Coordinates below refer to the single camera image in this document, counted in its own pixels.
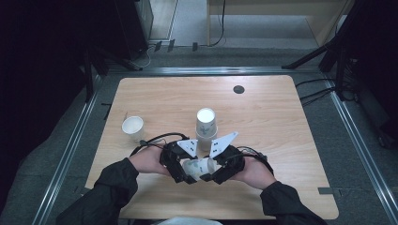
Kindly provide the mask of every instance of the table top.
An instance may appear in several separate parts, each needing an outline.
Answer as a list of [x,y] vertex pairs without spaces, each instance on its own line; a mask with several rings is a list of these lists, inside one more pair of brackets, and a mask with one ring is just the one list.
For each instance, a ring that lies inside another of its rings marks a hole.
[[[242,94],[234,92],[237,85],[244,88]],[[144,119],[147,140],[168,132],[194,139],[196,114],[202,108],[216,113],[218,137],[237,131],[232,145],[267,155],[275,177],[294,187],[308,208],[324,219],[338,217],[334,197],[318,192],[329,182],[293,80],[285,75],[123,79],[86,187],[92,188],[103,168],[128,157],[137,146],[121,130],[126,116]],[[198,151],[199,158],[205,155],[208,152]],[[272,218],[263,214],[261,190],[238,181],[188,185],[159,174],[140,174],[137,182],[138,191],[121,218]]]

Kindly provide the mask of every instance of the black cable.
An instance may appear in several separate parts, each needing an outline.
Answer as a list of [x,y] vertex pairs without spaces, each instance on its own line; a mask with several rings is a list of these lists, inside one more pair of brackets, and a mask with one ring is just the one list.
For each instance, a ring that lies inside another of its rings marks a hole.
[[251,147],[247,147],[247,146],[239,146],[239,147],[237,147],[237,149],[239,149],[239,148],[244,148],[243,150],[242,150],[242,152],[244,151],[244,150],[246,150],[247,152],[254,152],[256,155],[258,155],[258,156],[263,156],[261,153],[259,153],[259,152],[257,152],[257,151],[255,151],[254,149],[252,149]]
[[162,145],[156,144],[156,143],[148,143],[146,146],[155,146],[155,147],[159,147],[161,150],[164,150]]
[[242,154],[237,154],[237,155],[228,157],[228,158],[225,160],[225,163],[228,163],[228,161],[231,160],[231,159],[233,159],[233,158],[244,158],[244,157],[255,158],[255,159],[259,160],[261,163],[263,163],[263,164],[268,168],[268,170],[272,173],[272,175],[273,175],[273,174],[274,174],[274,173],[273,173],[273,169],[272,169],[272,167],[269,165],[269,163],[267,162],[267,157],[264,156],[262,153],[255,151],[255,150],[252,149],[252,148],[249,148],[249,149],[251,149],[251,150],[253,150],[254,152],[256,152],[256,154],[255,154],[255,155],[253,155],[253,154],[243,154],[243,153],[242,153]]
[[162,134],[162,135],[160,135],[160,136],[158,136],[158,137],[155,137],[155,138],[153,138],[153,139],[150,139],[150,140],[148,140],[148,141],[141,140],[141,141],[140,141],[140,146],[136,147],[136,148],[132,151],[132,153],[131,153],[130,156],[135,155],[138,151],[140,151],[141,148],[143,148],[143,147],[145,147],[145,146],[153,145],[153,142],[156,141],[157,139],[164,138],[164,137],[167,137],[167,136],[173,136],[173,135],[180,136],[180,137],[181,137],[181,140],[188,140],[188,139],[189,139],[189,137],[185,136],[185,135],[182,134],[182,133],[177,133],[177,132],[165,133],[165,134]]
[[210,44],[208,47],[214,47],[214,46],[218,45],[219,42],[222,40],[223,33],[224,33],[224,21],[223,21],[224,16],[225,16],[225,0],[223,1],[223,6],[222,6],[222,35],[220,36],[220,39],[216,43]]
[[313,94],[310,94],[310,95],[308,95],[308,96],[301,97],[300,100],[303,100],[303,99],[305,99],[305,98],[314,97],[314,96],[317,96],[317,95],[322,94],[322,93],[324,93],[324,92],[331,92],[331,91],[334,91],[334,89],[335,89],[335,87],[329,87],[329,88],[326,88],[326,89],[317,91],[317,92],[315,92],[315,93],[313,93]]
[[[156,45],[152,45],[152,46],[151,46],[151,45],[148,45],[148,48],[147,48],[146,50],[140,52],[140,55],[139,55],[139,56],[137,56],[137,57],[136,57],[135,59],[133,59],[133,60],[128,61],[128,63],[131,64],[131,65],[134,66],[134,67],[146,68],[147,66],[150,65],[150,63],[151,63],[151,61],[152,61],[152,59],[151,59],[151,57],[150,57],[150,55],[149,55],[149,50],[152,49],[152,48],[154,48],[155,46],[156,46]],[[139,58],[142,57],[143,53],[146,53],[146,56],[147,56],[147,58],[148,58],[148,62],[147,62],[145,65],[143,65],[143,66],[134,63],[135,60],[138,60]]]
[[323,79],[315,79],[315,80],[309,80],[309,81],[305,81],[305,82],[299,82],[298,84],[296,84],[296,87],[305,84],[305,83],[313,83],[313,82],[321,82],[321,81],[333,81],[335,82],[336,79],[328,79],[328,78],[323,78]]
[[143,56],[143,54],[144,54],[146,51],[148,51],[149,49],[155,47],[156,45],[153,45],[152,47],[150,47],[150,46],[151,46],[151,44],[148,44],[148,47],[147,47],[146,49],[144,49],[144,50],[142,50],[142,51],[139,51],[139,52],[138,52],[138,55],[135,56],[135,57],[134,57],[133,59],[131,59],[130,61],[131,61],[131,62],[134,62],[135,60],[141,58],[141,56]]
[[324,94],[323,94],[322,96],[320,96],[320,97],[316,97],[316,98],[311,99],[311,100],[309,100],[309,101],[307,101],[307,102],[304,102],[304,103],[302,103],[302,106],[303,106],[303,107],[304,107],[304,106],[308,106],[308,105],[310,105],[311,103],[313,103],[313,102],[319,100],[320,98],[323,98],[325,95],[327,95],[327,94],[329,94],[329,93],[331,93],[331,92],[332,92],[332,90],[329,90],[327,93],[324,93]]

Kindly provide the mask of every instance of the person's arm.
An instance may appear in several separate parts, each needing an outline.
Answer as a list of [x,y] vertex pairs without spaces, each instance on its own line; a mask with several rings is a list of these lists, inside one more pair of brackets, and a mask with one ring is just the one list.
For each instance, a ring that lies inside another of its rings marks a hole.
[[102,170],[94,185],[56,219],[56,224],[117,224],[120,209],[138,189],[139,173],[170,175],[160,163],[161,149],[151,146]]
[[245,168],[231,178],[261,189],[264,215],[276,217],[279,224],[327,224],[301,203],[297,191],[277,181],[267,167],[252,157],[245,157]]

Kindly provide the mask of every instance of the metal frame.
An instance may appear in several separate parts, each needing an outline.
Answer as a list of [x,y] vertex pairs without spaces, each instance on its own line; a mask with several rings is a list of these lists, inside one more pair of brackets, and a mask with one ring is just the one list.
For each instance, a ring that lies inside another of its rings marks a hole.
[[[317,67],[302,67],[297,69],[281,69],[280,67],[158,67],[146,69],[143,71],[126,72],[124,68],[111,68],[110,74],[125,74],[131,77],[164,77],[164,76],[254,76],[254,75],[278,75],[278,74],[294,74],[294,73],[317,73],[320,71]],[[97,99],[98,91],[102,85],[102,78],[97,75],[95,80],[95,90],[93,97],[85,104],[82,114],[77,125],[70,137],[67,148],[62,156],[58,167],[54,173],[53,179],[46,189],[44,198],[37,211],[33,224],[45,224],[48,216],[53,208],[55,199],[65,179],[69,165],[72,161],[74,151],[79,144],[79,140],[84,131],[86,122],[93,110],[94,103]],[[332,87],[332,82],[326,82],[327,87]],[[360,132],[358,131],[348,109],[335,93],[331,93],[335,107],[340,114],[345,128],[347,129],[353,144],[360,157],[365,171],[368,173],[370,180],[375,188],[391,224],[398,224],[398,206],[389,186],[387,185],[383,175],[378,169],[373,157],[367,148]]]

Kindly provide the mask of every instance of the black sleeve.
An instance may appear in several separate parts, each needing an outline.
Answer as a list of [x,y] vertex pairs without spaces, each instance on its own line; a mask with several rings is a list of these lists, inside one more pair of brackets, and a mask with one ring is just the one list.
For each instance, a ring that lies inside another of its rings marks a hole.
[[137,170],[128,158],[102,170],[94,188],[56,218],[56,224],[117,224],[120,209],[138,189]]
[[276,217],[279,224],[327,224],[301,203],[294,188],[279,181],[264,189],[260,197],[264,214]]

